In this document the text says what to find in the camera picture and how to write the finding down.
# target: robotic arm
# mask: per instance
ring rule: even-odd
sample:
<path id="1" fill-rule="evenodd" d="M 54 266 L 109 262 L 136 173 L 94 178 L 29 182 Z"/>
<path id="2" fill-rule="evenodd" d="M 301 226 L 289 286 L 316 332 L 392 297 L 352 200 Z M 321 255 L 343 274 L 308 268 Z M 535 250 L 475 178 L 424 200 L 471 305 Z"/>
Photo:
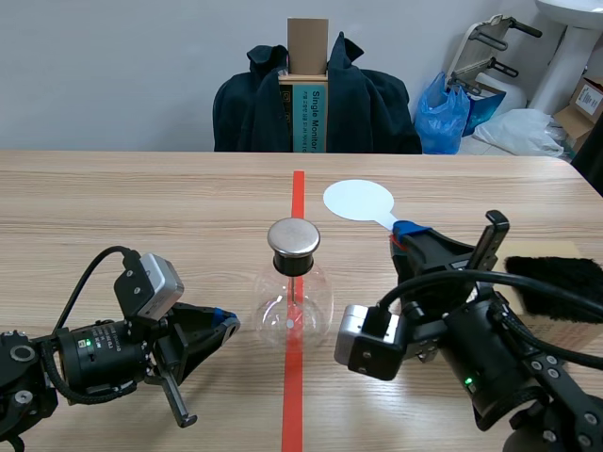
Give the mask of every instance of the robotic arm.
<path id="1" fill-rule="evenodd" d="M 91 272 L 113 252 L 123 254 L 124 271 L 114 290 L 124 319 L 63 328 Z M 188 413 L 178 386 L 240 323 L 221 309 L 177 302 L 184 289 L 169 261 L 112 247 L 89 265 L 52 334 L 0 334 L 0 442 L 23 451 L 19 435 L 53 414 L 57 392 L 70 405 L 94 405 L 133 393 L 141 381 L 162 386 L 181 428 L 193 425 L 197 416 Z"/>
<path id="2" fill-rule="evenodd" d="M 534 338 L 493 283 L 538 290 L 603 318 L 589 300 L 528 278 L 494 273 L 509 222 L 488 212 L 474 248 L 414 223 L 396 224 L 391 240 L 399 286 L 372 308 L 349 306 L 337 336 L 335 360 L 349 370 L 391 380 L 402 362 L 431 361 L 440 350 L 471 398 L 482 431 L 520 405 L 505 452 L 603 450 L 603 401 L 586 395 L 562 360 L 603 369 L 603 359 Z M 389 306 L 400 299 L 400 316 Z"/>

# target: silver metal cap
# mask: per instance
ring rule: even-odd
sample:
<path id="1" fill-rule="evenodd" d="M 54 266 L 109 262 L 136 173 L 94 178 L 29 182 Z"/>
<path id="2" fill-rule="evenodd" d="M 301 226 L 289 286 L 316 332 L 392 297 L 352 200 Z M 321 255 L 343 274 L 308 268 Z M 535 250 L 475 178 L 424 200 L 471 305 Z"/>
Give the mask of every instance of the silver metal cap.
<path id="1" fill-rule="evenodd" d="M 317 250 L 320 233 L 305 219 L 280 219 L 268 231 L 268 244 L 283 257 L 306 257 Z"/>

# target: glass flask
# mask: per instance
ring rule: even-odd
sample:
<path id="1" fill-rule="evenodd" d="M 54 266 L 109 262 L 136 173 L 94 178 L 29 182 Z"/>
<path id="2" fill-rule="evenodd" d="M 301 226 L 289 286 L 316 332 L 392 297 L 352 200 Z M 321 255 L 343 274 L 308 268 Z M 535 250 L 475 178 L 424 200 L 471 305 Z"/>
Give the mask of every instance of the glass flask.
<path id="1" fill-rule="evenodd" d="M 314 262 L 320 233 L 310 221 L 285 218 L 268 232 L 272 262 L 257 276 L 253 323 L 260 338 L 277 348 L 315 347 L 333 321 L 331 284 Z"/>

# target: white plastic bag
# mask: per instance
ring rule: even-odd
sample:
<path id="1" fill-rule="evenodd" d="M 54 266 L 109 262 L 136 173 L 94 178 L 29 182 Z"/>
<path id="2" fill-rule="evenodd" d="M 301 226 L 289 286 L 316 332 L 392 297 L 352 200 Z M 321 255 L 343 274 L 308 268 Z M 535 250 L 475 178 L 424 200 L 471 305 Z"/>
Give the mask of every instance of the white plastic bag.
<path id="1" fill-rule="evenodd" d="M 476 127 L 474 136 L 515 155 L 559 157 L 563 147 L 546 133 L 551 117 L 539 110 L 511 110 Z"/>

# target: black jacket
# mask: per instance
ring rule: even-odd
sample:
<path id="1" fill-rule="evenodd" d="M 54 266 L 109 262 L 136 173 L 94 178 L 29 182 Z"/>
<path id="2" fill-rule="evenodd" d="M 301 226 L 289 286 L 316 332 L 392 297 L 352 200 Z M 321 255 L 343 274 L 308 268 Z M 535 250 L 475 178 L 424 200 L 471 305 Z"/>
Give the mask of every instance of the black jacket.
<path id="1" fill-rule="evenodd" d="M 603 116 L 596 122 L 572 165 L 603 196 Z"/>
<path id="2" fill-rule="evenodd" d="M 421 153 L 408 111 L 408 92 L 396 77 L 351 63 L 364 52 L 343 33 L 329 62 L 328 153 Z M 283 46 L 258 46 L 249 73 L 236 75 L 214 102 L 216 152 L 288 152 L 289 129 L 279 89 Z"/>

